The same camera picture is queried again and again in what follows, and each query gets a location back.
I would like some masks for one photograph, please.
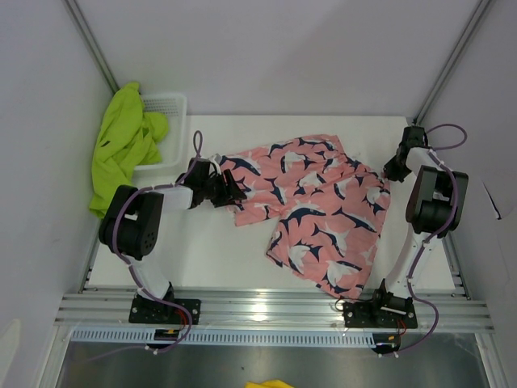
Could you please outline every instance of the lime green towel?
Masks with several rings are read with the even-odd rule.
[[[156,147],[169,131],[167,117],[144,112],[138,82],[116,92],[104,113],[91,163],[94,197],[90,211],[104,217],[116,189],[131,185],[132,173],[139,164],[161,162]]]

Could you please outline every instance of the wire basket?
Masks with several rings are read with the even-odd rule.
[[[167,116],[169,132],[158,143],[162,161],[157,164],[136,166],[138,171],[167,171],[178,166],[183,160],[185,149],[185,125],[187,116],[187,97],[180,93],[161,93],[159,95],[142,95],[146,112],[160,112]]]

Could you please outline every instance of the cable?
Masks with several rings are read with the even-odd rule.
[[[343,309],[340,310],[338,308],[338,303],[340,303],[340,301],[371,302],[372,300],[373,300],[372,297],[370,299],[357,299],[357,298],[353,298],[353,297],[339,297],[339,299],[336,300],[336,302],[334,302],[334,308],[336,309],[336,311],[342,313]]]
[[[452,150],[453,148],[458,148],[459,146],[462,146],[467,141],[467,138],[469,137],[469,135],[467,134],[467,131],[465,131],[463,127],[459,126],[458,124],[449,124],[449,123],[447,123],[447,124],[436,125],[435,127],[433,127],[431,129],[429,129],[428,131],[426,131],[426,141],[427,141],[427,135],[429,133],[435,131],[438,128],[442,128],[442,127],[453,127],[453,128],[459,129],[463,133],[463,140],[460,141],[459,143],[454,144],[454,145],[447,145],[445,147],[433,147],[433,149],[435,151]]]
[[[187,331],[181,337],[177,338],[177,340],[175,342],[173,342],[172,344],[168,345],[167,347],[162,348],[162,349],[153,349],[153,353],[154,354],[168,352],[172,348],[175,348],[176,346],[178,346],[179,343],[181,343],[183,340],[185,340],[187,338],[190,330],[192,329],[192,315],[191,315],[190,311],[188,311],[185,307],[183,307],[181,305],[178,305],[176,303],[173,303],[173,302],[164,301],[164,300],[162,300],[162,299],[160,299],[158,297],[155,297],[152,293],[150,293],[144,287],[144,285],[141,283],[140,279],[138,278],[137,274],[135,273],[135,270],[134,270],[134,268],[132,267],[132,264],[131,264],[131,260],[129,258],[127,258],[126,256],[124,256],[119,251],[119,248],[118,248],[116,242],[117,242],[117,237],[118,237],[118,233],[119,233],[120,222],[122,221],[122,218],[124,218],[124,215],[126,213],[126,210],[129,207],[129,205],[135,200],[135,198],[137,198],[143,192],[148,192],[148,191],[151,191],[151,190],[157,190],[157,189],[160,189],[160,188],[174,188],[176,186],[179,186],[190,175],[190,173],[194,169],[195,164],[201,158],[201,149],[203,147],[203,134],[200,131],[195,131],[194,132],[194,136],[192,138],[192,142],[193,142],[193,145],[194,145],[195,157],[194,157],[194,160],[192,161],[191,165],[188,167],[187,172],[185,174],[183,174],[183,176],[181,176],[181,178],[178,179],[178,181],[176,183],[160,184],[158,186],[155,186],[154,188],[151,187],[151,186],[148,186],[148,187],[139,188],[138,190],[136,190],[124,202],[124,204],[122,205],[122,208],[120,208],[119,214],[117,215],[117,217],[115,219],[115,225],[113,226],[113,236],[112,236],[112,240],[111,240],[111,244],[113,246],[113,251],[122,261],[124,261],[128,265],[129,273],[131,274],[131,277],[132,277],[133,281],[135,282],[137,287],[140,289],[140,291],[143,294],[145,294],[149,299],[151,299],[151,300],[153,300],[155,302],[159,302],[159,303],[162,303],[162,304],[164,304],[166,306],[170,306],[170,307],[175,308],[176,310],[179,310],[182,314],[185,314],[186,318],[187,318],[187,322],[186,322],[186,323],[188,323]],[[122,352],[124,350],[135,349],[135,348],[141,349],[141,346],[133,345],[133,346],[127,346],[127,347],[124,347],[124,348],[119,348],[119,349],[116,349],[116,350],[113,350],[113,351],[101,354],[99,356],[91,357],[88,360],[86,360],[85,362],[99,360],[99,359],[104,358],[106,356],[110,356],[111,354]]]
[[[433,161],[438,164],[439,167],[441,167],[444,171],[447,172],[447,174],[449,175],[449,178],[451,179],[451,182],[452,182],[452,209],[451,209],[451,212],[449,214],[449,217],[448,219],[445,221],[445,223],[440,227],[438,228],[437,231],[433,232],[432,234],[430,234],[422,243],[422,246],[420,247],[420,249],[418,250],[417,252],[417,255],[415,256],[414,260],[413,260],[413,263],[411,264],[411,267],[410,267],[410,271],[408,272],[408,276],[407,276],[407,289],[408,291],[410,292],[410,295],[411,297],[417,301],[417,302],[420,302],[420,303],[423,303],[424,305],[428,305],[430,308],[433,309],[433,311],[435,312],[435,321],[433,322],[433,324],[431,325],[431,328],[429,329],[429,331],[421,338],[419,339],[417,342],[415,342],[414,344],[411,344],[403,349],[400,349],[397,351],[397,353],[400,353],[400,352],[405,352],[407,350],[410,350],[411,348],[415,348],[417,345],[421,344],[423,341],[425,341],[426,339],[428,339],[431,334],[433,334],[433,332],[435,331],[436,327],[438,326],[438,321],[439,321],[439,312],[438,312],[438,308],[431,302],[425,300],[425,299],[421,299],[420,297],[417,297],[413,291],[413,286],[411,284],[411,280],[413,278],[413,275],[414,275],[414,271],[418,265],[418,262],[420,261],[420,259],[422,258],[422,255],[423,255],[423,252],[427,249],[427,244],[435,237],[437,236],[438,234],[442,233],[444,230],[446,230],[452,223],[452,221],[454,221],[454,217],[456,216],[456,211],[458,209],[458,184],[456,182],[456,178],[454,177],[454,174],[452,173],[452,171],[447,167],[445,166],[436,156],[435,156],[435,153],[433,150],[429,150],[429,156],[431,157],[431,159],[433,159]]]

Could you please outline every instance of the pink shorts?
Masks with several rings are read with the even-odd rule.
[[[335,297],[360,295],[389,207],[387,180],[329,135],[226,155],[221,167],[247,196],[230,207],[236,226],[280,217],[268,258]]]

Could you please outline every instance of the white panel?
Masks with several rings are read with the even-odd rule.
[[[517,225],[512,220],[494,220],[483,184],[502,215],[510,217],[517,206],[516,18],[517,2],[494,2],[426,120],[427,126],[461,124],[469,132],[463,147],[443,153],[452,167],[471,176],[464,220],[455,240],[467,286],[475,297],[488,301],[510,386],[517,386]],[[445,129],[431,141],[446,145],[458,138],[454,129]]]
[[[315,133],[339,135],[353,158],[381,171],[394,155],[406,126],[403,117],[353,116],[192,116],[188,138],[204,134],[203,155],[229,154],[272,141]],[[189,155],[193,155],[189,146]],[[137,182],[140,186],[170,182],[171,178]],[[379,286],[406,238],[404,219],[414,177],[392,183],[392,204],[367,287]],[[280,269],[264,255],[277,219],[235,227],[231,213],[208,201],[185,212],[162,216],[153,253],[175,286],[213,288],[314,289],[314,283]],[[128,269],[106,246],[99,247],[90,285],[133,285]],[[417,283],[419,291],[450,293],[454,289],[443,247],[438,245]]]
[[[60,2],[0,8],[0,332],[20,319],[5,387],[29,387],[95,231],[90,157],[110,95]]]
[[[477,0],[82,0],[117,81],[195,114],[413,116]]]

